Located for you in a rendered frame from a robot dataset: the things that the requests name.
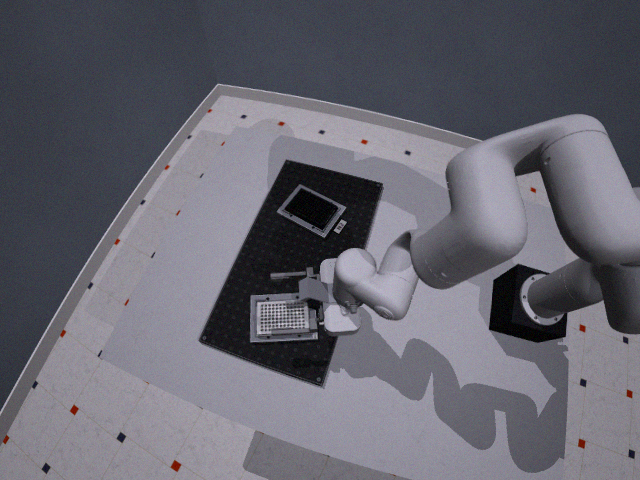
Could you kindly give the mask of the grey rectangular frame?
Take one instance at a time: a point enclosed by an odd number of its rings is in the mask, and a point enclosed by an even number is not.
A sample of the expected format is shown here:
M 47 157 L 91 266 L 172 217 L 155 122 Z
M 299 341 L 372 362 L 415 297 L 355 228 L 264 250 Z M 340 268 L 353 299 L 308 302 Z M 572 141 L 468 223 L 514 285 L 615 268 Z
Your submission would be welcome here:
M 303 188 L 335 205 L 337 205 L 338 210 L 335 212 L 335 214 L 332 216 L 332 218 L 330 219 L 330 221 L 327 223 L 327 225 L 324 227 L 323 230 L 319 229 L 318 227 L 302 220 L 301 218 L 287 212 L 285 210 L 286 205 L 291 201 L 291 199 L 295 196 L 295 194 L 300 190 L 300 188 Z M 344 213 L 344 211 L 346 210 L 346 207 L 313 191 L 310 190 L 302 185 L 299 185 L 294 192 L 289 196 L 289 198 L 283 203 L 283 205 L 278 209 L 277 214 L 286 218 L 287 220 L 299 225 L 300 227 L 310 231 L 311 233 L 323 238 L 325 240 L 325 238 L 327 237 L 327 235 L 329 234 L 329 232 L 332 230 L 332 228 L 334 227 L 334 225 L 337 223 L 337 221 L 339 220 L 339 218 L 342 216 L 342 214 Z

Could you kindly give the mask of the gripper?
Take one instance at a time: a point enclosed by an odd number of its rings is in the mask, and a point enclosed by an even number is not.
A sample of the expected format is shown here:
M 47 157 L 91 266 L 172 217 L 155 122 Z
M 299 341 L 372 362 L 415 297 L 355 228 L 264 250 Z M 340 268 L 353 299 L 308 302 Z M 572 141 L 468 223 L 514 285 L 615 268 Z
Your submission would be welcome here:
M 334 267 L 337 258 L 325 259 L 320 265 L 320 274 L 314 275 L 313 267 L 304 272 L 271 273 L 272 282 L 290 281 L 292 277 L 310 277 L 325 283 L 333 283 Z M 307 273 L 307 274 L 306 274 Z M 325 332 L 330 336 L 356 334 L 361 327 L 360 306 L 356 314 L 338 303 L 324 303 L 319 308 L 319 318 L 310 318 L 310 328 L 292 329 L 292 327 L 271 328 L 271 335 L 292 335 L 318 332 L 317 322 L 324 322 Z

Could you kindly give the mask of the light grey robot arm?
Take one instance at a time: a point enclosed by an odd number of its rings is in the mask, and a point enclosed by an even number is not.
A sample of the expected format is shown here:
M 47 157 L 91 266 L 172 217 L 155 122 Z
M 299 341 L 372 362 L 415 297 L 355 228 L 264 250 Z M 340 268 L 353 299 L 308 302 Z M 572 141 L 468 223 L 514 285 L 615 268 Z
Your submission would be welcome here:
M 461 151 L 446 167 L 451 211 L 445 218 L 430 230 L 400 235 L 378 273 L 366 250 L 343 251 L 333 283 L 299 281 L 300 301 L 315 310 L 321 302 L 338 303 L 351 314 L 364 303 L 384 319 L 403 319 L 419 278 L 448 289 L 522 250 L 528 224 L 516 176 L 539 170 L 559 232 L 579 258 L 527 278 L 520 289 L 524 313 L 547 326 L 604 300 L 611 328 L 640 334 L 640 187 L 632 189 L 602 123 L 584 114 Z

